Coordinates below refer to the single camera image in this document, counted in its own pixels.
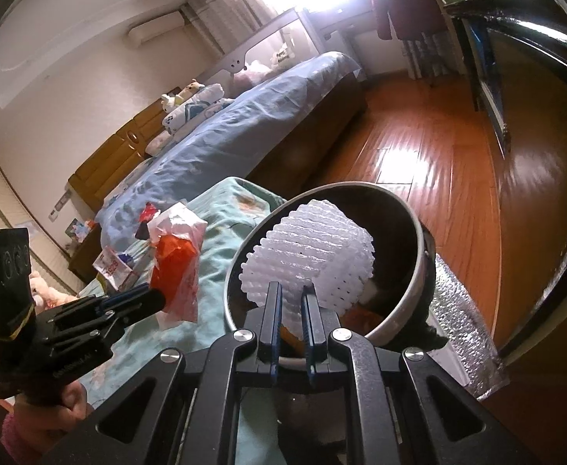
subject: teal bedsheet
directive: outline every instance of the teal bedsheet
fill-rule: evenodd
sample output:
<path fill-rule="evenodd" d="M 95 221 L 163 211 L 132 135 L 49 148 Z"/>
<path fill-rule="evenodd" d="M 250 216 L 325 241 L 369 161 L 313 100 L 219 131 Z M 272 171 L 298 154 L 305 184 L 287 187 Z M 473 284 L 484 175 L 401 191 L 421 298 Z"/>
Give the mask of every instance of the teal bedsheet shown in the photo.
<path fill-rule="evenodd" d="M 208 222 L 199 270 L 198 322 L 184 322 L 160 331 L 154 316 L 127 329 L 118 341 L 111 360 L 81 378 L 87 399 L 99 406 L 160 350 L 174 346 L 182 351 L 207 348 L 225 334 L 223 285 L 236 250 L 253 228 L 283 199 L 241 178 L 226 178 L 188 203 L 188 207 Z M 139 258 L 147 244 L 137 241 L 128 252 Z M 146 271 L 138 284 L 146 281 Z M 80 293 L 102 295 L 97 281 Z M 242 399 L 236 463 L 284 464 L 276 444 L 276 416 L 270 392 L 250 389 Z"/>

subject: air conditioner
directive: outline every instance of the air conditioner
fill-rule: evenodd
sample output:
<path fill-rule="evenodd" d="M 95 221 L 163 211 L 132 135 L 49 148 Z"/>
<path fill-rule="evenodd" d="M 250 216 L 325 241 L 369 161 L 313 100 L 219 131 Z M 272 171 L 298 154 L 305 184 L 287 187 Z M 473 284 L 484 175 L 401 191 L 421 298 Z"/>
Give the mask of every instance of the air conditioner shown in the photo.
<path fill-rule="evenodd" d="M 128 38 L 135 47 L 139 47 L 143 42 L 152 40 L 155 36 L 182 26 L 184 26 L 184 18 L 180 12 L 172 12 L 134 27 L 128 32 Z"/>

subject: nightstand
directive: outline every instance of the nightstand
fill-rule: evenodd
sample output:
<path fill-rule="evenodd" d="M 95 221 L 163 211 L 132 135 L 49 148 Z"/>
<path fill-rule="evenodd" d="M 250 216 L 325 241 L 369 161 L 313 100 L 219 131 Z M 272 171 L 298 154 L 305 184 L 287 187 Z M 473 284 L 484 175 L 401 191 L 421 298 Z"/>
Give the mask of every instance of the nightstand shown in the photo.
<path fill-rule="evenodd" d="M 70 258 L 70 262 L 68 262 L 68 269 L 76 274 L 84 283 L 92 281 L 97 274 L 92 264 L 102 251 L 100 246 L 100 233 L 100 225 L 96 224 Z"/>

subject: metal screw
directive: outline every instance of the metal screw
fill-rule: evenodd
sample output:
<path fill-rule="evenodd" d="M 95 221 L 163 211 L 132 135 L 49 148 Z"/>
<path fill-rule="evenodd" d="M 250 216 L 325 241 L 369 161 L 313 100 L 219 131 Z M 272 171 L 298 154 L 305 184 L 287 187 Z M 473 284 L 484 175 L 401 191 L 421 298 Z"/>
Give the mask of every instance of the metal screw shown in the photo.
<path fill-rule="evenodd" d="M 177 362 L 179 358 L 180 358 L 180 352 L 178 350 L 174 350 L 173 348 L 164 350 L 160 354 L 160 359 L 163 360 L 163 362 L 165 363 Z"/>
<path fill-rule="evenodd" d="M 335 329 L 333 332 L 331 332 L 331 335 L 333 336 L 333 339 L 337 339 L 338 341 L 347 341 L 352 337 L 352 332 L 350 332 L 348 329 L 340 327 L 339 329 Z"/>
<path fill-rule="evenodd" d="M 413 362 L 419 362 L 419 360 L 422 360 L 424 357 L 423 351 L 414 346 L 412 348 L 406 348 L 403 353 L 408 360 L 412 360 Z"/>
<path fill-rule="evenodd" d="M 253 339 L 253 332 L 248 331 L 247 329 L 240 329 L 239 331 L 234 332 L 234 339 L 236 339 L 239 343 L 251 341 L 251 339 Z"/>

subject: wooden headboard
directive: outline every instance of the wooden headboard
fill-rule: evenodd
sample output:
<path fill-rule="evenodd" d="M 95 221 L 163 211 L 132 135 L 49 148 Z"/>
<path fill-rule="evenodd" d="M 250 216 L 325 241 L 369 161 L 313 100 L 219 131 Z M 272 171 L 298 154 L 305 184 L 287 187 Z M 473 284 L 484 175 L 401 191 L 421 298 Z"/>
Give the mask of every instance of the wooden headboard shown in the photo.
<path fill-rule="evenodd" d="M 180 88 L 168 92 L 174 95 Z M 165 116 L 160 100 L 140 111 L 112 134 L 68 178 L 68 183 L 87 206 L 97 212 L 105 197 L 145 160 L 146 147 L 162 130 Z"/>

